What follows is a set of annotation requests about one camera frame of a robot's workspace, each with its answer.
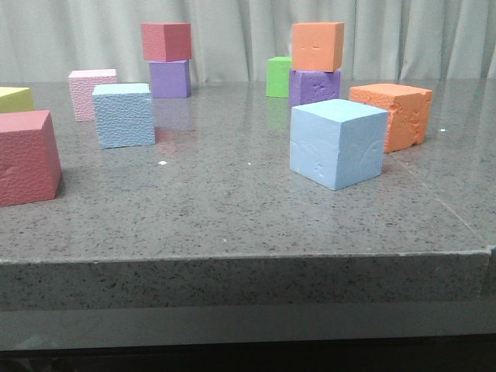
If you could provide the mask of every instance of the yellow foam cube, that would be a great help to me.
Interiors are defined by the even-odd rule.
[[[0,113],[34,110],[29,88],[0,87]]]

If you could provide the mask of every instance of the dark floor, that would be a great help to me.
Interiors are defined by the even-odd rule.
[[[0,372],[74,370],[496,371],[496,335],[0,353]]]

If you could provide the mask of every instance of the purple foam cube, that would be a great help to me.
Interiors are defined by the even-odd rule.
[[[303,71],[289,73],[290,107],[340,97],[341,71]]]
[[[191,95],[189,60],[150,61],[149,66],[154,98],[187,98]]]

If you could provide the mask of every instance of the textured foam surface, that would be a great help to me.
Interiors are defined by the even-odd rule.
[[[145,60],[191,59],[190,23],[142,23],[141,37]]]
[[[115,69],[72,71],[69,75],[69,89],[71,90],[76,121],[95,120],[95,110],[91,97],[93,89],[100,84],[114,84],[116,82]]]
[[[93,102],[102,149],[155,144],[148,84],[97,85]]]
[[[293,25],[293,69],[332,72],[343,62],[343,22]]]
[[[34,110],[29,88],[0,87],[0,113]]]
[[[289,105],[305,105],[340,98],[341,71],[291,70],[289,77]]]
[[[55,198],[60,174],[50,112],[0,114],[0,206]]]
[[[189,60],[151,61],[149,67],[154,98],[187,98],[191,95]]]
[[[343,99],[293,107],[290,168],[333,190],[378,176],[387,113]]]
[[[350,100],[389,111],[384,151],[403,150],[424,142],[432,91],[399,84],[352,87]]]
[[[267,60],[267,97],[288,97],[291,61],[291,57],[274,57]]]

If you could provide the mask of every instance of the pink foam cube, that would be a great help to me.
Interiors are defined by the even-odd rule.
[[[76,121],[95,120],[93,89],[96,85],[116,82],[115,69],[72,71],[69,75],[69,87]]]

